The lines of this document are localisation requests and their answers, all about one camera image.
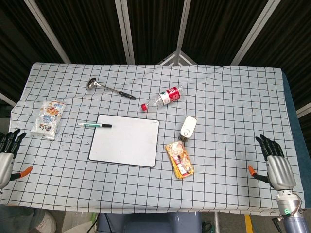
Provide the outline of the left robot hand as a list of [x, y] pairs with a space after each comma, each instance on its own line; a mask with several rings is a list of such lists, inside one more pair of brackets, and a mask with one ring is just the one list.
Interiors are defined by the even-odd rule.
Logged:
[[5, 188], [10, 181], [23, 178], [31, 173], [30, 166], [24, 171], [13, 173], [13, 166], [20, 144], [27, 133], [20, 133], [20, 129], [7, 134], [0, 134], [0, 189]]

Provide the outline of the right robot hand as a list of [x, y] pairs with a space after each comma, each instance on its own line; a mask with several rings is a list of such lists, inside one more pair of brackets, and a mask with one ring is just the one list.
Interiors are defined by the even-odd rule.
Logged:
[[251, 166], [248, 166], [250, 175], [265, 183], [268, 183], [273, 189], [292, 190], [296, 186], [296, 181], [292, 167], [287, 158], [285, 158], [281, 146], [264, 135], [256, 136], [267, 166], [267, 175], [259, 175]]

